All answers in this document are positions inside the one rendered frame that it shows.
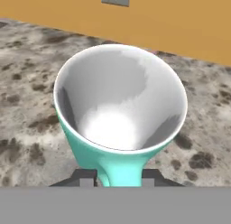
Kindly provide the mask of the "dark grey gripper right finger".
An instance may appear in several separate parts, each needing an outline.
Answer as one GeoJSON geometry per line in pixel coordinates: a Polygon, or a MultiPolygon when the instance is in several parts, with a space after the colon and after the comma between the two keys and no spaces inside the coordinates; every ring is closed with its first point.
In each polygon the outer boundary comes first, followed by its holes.
{"type": "Polygon", "coordinates": [[[180,186],[179,183],[163,177],[157,169],[143,169],[143,187],[173,187],[180,186]]]}

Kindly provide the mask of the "turquoise mug with white inside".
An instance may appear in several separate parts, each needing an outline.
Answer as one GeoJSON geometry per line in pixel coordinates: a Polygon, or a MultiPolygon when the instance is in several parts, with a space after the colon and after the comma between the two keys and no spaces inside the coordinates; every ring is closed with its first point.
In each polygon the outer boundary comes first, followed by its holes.
{"type": "Polygon", "coordinates": [[[80,167],[106,187],[139,187],[147,162],[181,130],[186,90],[161,58],[131,45],[86,48],[61,67],[53,101],[80,167]]]}

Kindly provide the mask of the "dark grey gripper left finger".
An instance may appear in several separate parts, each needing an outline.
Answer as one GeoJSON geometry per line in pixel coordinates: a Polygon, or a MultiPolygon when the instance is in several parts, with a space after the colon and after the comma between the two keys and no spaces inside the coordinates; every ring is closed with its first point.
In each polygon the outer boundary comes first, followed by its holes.
{"type": "Polygon", "coordinates": [[[97,187],[97,171],[76,169],[69,178],[54,183],[54,186],[97,187]]]}

